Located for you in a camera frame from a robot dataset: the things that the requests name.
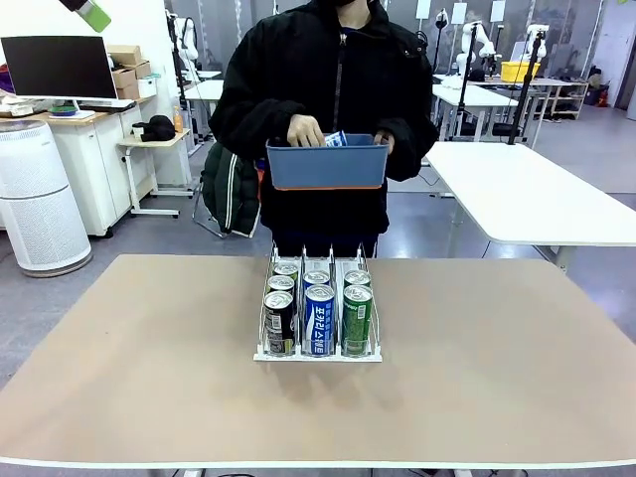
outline white cabinet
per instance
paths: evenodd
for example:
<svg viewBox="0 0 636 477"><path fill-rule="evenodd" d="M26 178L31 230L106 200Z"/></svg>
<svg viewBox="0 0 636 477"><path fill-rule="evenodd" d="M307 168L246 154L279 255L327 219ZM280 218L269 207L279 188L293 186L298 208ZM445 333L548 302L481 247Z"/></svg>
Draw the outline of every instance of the white cabinet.
<svg viewBox="0 0 636 477"><path fill-rule="evenodd" d="M117 147L128 124L141 120L139 108L111 114L93 124L52 125L79 213L90 236L104 237L131 208L130 186L123 152ZM149 191L148 174L137 165L138 194Z"/></svg>

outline cardboard box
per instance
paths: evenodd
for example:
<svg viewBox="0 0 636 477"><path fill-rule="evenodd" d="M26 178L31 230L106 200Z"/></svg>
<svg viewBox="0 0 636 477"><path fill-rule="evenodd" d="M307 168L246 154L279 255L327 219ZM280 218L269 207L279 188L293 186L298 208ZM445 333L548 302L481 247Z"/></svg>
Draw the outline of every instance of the cardboard box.
<svg viewBox="0 0 636 477"><path fill-rule="evenodd" d="M132 84L137 84L137 77L134 70L115 70L112 72L112 79L115 82L115 87L123 89Z"/></svg>
<svg viewBox="0 0 636 477"><path fill-rule="evenodd" d="M141 49L135 45L108 45L110 57L120 65L139 65L143 63Z"/></svg>
<svg viewBox="0 0 636 477"><path fill-rule="evenodd" d="M127 87L118 88L117 97L119 99L139 99L139 86L137 82Z"/></svg>
<svg viewBox="0 0 636 477"><path fill-rule="evenodd" d="M150 69L150 62L147 62L145 60L142 60L141 63L138 65L123 65L123 66L129 70L135 70L135 75L137 76L138 80L141 80L142 78L146 78L152 75L152 70Z"/></svg>

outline yellow box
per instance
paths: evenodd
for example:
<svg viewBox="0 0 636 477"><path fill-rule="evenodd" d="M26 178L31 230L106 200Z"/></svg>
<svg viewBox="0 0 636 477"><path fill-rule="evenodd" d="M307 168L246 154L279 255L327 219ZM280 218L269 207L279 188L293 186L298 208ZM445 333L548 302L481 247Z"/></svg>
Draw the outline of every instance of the yellow box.
<svg viewBox="0 0 636 477"><path fill-rule="evenodd" d="M524 82L524 76L528 72L530 63L520 62L502 62L501 64L501 81L505 82ZM537 71L541 63L535 63L533 70L533 79L537 75Z"/></svg>

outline office room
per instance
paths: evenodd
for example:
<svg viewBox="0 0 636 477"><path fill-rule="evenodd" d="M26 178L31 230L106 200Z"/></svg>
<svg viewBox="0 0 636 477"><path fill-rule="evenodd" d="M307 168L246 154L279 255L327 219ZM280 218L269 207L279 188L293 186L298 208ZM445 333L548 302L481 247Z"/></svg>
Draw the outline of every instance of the office room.
<svg viewBox="0 0 636 477"><path fill-rule="evenodd" d="M636 1L0 6L0 477L636 477Z"/></svg>

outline blue basket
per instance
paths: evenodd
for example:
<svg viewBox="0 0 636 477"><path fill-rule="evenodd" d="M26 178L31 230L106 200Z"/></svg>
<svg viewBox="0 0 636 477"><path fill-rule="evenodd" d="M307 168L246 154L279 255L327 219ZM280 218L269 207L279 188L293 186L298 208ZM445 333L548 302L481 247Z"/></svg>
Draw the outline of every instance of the blue basket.
<svg viewBox="0 0 636 477"><path fill-rule="evenodd" d="M273 147L267 144L271 181L279 190L379 189L389 145L369 134L346 134L344 147Z"/></svg>

